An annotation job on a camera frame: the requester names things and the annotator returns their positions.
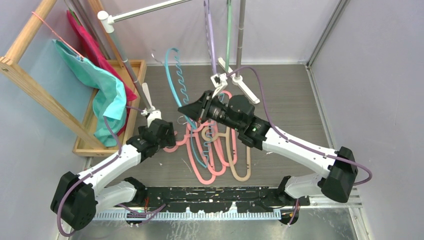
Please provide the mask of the light blue wire hanger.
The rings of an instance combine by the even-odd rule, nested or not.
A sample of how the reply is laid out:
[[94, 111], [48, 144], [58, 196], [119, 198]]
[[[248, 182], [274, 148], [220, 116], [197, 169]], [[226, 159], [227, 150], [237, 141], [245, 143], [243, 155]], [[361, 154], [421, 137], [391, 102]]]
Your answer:
[[[171, 90], [171, 93], [173, 95], [173, 98], [177, 104], [178, 107], [185, 106], [189, 103], [189, 95], [187, 93], [187, 86], [185, 84], [185, 79], [183, 76], [183, 70], [182, 70], [182, 64], [180, 62], [180, 51], [175, 48], [169, 48], [166, 53], [164, 60], [161, 61], [155, 57], [155, 50], [150, 51], [151, 57], [159, 64], [163, 65], [165, 68], [166, 78], [168, 81], [169, 88]], [[175, 67], [176, 67], [176, 74], [178, 76], [177, 82], [180, 85], [180, 95], [182, 98], [179, 97], [179, 94], [176, 91], [176, 87], [174, 85], [174, 81], [172, 79], [171, 71], [170, 71], [170, 65], [169, 65], [169, 57], [171, 55], [171, 52], [174, 52], [174, 60], [175, 60]]]

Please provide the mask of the purple wire hanger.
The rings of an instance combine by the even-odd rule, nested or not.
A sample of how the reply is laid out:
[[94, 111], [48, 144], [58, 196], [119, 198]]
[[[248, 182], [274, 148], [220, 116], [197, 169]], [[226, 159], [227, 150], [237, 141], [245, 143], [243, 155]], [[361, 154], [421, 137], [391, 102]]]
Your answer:
[[212, 15], [210, 11], [210, 1], [204, 0], [204, 16], [205, 16], [205, 27], [206, 27], [206, 39], [207, 39], [207, 47], [208, 54], [210, 58], [212, 73], [217, 74], [217, 60], [215, 55], [215, 43], [214, 43], [214, 32], [213, 32], [213, 23], [212, 23]]

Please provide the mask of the green wire hanger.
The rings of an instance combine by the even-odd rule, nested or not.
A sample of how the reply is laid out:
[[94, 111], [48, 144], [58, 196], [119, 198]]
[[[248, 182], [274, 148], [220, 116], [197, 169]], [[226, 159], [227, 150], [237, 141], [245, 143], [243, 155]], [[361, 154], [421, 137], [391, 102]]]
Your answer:
[[231, 32], [232, 32], [232, 0], [226, 1], [226, 48], [225, 48], [225, 65], [224, 69], [228, 73], [230, 68], [230, 48], [231, 48]]

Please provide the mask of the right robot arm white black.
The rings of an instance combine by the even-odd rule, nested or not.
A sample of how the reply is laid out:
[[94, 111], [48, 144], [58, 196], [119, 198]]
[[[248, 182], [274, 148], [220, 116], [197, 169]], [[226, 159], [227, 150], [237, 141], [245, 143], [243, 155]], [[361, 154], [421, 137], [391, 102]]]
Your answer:
[[244, 95], [222, 103], [207, 90], [197, 101], [177, 110], [198, 123], [213, 120], [225, 125], [238, 132], [238, 139], [246, 146], [279, 154], [313, 170], [313, 174], [283, 178], [276, 193], [281, 204], [294, 205], [301, 197], [317, 194], [338, 203], [349, 200], [358, 175], [350, 149], [321, 147], [273, 128], [255, 116], [255, 106]]

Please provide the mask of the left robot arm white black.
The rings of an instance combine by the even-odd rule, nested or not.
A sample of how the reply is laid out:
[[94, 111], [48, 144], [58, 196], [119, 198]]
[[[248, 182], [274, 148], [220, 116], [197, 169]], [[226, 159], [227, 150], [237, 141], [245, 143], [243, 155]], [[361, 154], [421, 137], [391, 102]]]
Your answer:
[[151, 158], [165, 147], [174, 147], [176, 138], [171, 121], [154, 119], [149, 126], [140, 126], [138, 135], [129, 138], [119, 150], [94, 167], [78, 174], [66, 172], [60, 178], [50, 209], [56, 213], [56, 223], [67, 223], [75, 231], [85, 228], [108, 208], [123, 203], [141, 206], [147, 198], [146, 186], [134, 177], [127, 177], [113, 186], [109, 183], [122, 173]]

